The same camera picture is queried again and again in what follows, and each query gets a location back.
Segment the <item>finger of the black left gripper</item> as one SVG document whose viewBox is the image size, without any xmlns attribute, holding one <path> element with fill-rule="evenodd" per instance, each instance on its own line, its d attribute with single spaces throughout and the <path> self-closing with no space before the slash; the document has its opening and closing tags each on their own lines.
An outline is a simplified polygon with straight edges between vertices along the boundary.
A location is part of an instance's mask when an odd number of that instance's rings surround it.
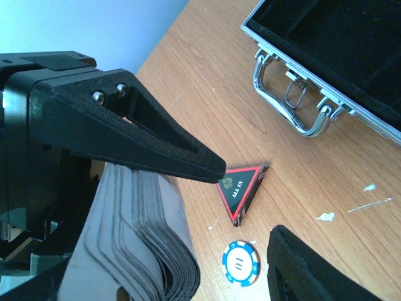
<svg viewBox="0 0 401 301">
<path fill-rule="evenodd" d="M 91 159 L 215 183 L 225 161 L 182 128 L 134 74 L 87 68 L 38 81 L 29 132 Z"/>
</svg>

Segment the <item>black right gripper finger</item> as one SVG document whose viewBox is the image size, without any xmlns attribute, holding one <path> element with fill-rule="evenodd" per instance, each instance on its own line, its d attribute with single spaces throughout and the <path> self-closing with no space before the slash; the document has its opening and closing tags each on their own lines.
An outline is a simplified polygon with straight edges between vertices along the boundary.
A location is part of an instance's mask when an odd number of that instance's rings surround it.
<svg viewBox="0 0 401 301">
<path fill-rule="evenodd" d="M 267 263 L 271 300 L 379 300 L 281 224 L 270 232 Z"/>
</svg>

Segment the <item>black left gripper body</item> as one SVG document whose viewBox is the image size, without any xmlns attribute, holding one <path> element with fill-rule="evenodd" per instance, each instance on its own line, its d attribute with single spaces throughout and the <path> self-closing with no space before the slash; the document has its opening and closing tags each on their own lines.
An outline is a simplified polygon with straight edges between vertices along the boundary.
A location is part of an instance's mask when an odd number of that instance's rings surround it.
<svg viewBox="0 0 401 301">
<path fill-rule="evenodd" d="M 37 276 L 69 259 L 97 178 L 91 160 L 29 131 L 30 91 L 40 77 L 72 75 L 96 61 L 74 51 L 1 55 L 1 275 Z"/>
</svg>

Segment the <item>poker chip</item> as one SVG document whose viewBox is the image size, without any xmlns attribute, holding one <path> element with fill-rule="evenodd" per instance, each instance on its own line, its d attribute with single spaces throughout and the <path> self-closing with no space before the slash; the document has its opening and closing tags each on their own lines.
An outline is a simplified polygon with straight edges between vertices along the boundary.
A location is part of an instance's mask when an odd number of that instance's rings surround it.
<svg viewBox="0 0 401 301">
<path fill-rule="evenodd" d="M 236 240 L 229 243 L 224 250 L 222 268 L 231 284 L 248 287 L 258 278 L 261 262 L 252 244 Z"/>
</svg>

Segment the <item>grey card deck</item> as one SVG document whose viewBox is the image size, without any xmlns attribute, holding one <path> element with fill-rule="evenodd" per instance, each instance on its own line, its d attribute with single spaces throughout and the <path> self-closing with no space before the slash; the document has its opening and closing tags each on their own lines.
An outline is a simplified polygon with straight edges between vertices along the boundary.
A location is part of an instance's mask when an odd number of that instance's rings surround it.
<svg viewBox="0 0 401 301">
<path fill-rule="evenodd" d="M 200 282 L 174 178 L 105 164 L 58 300 L 190 300 Z"/>
</svg>

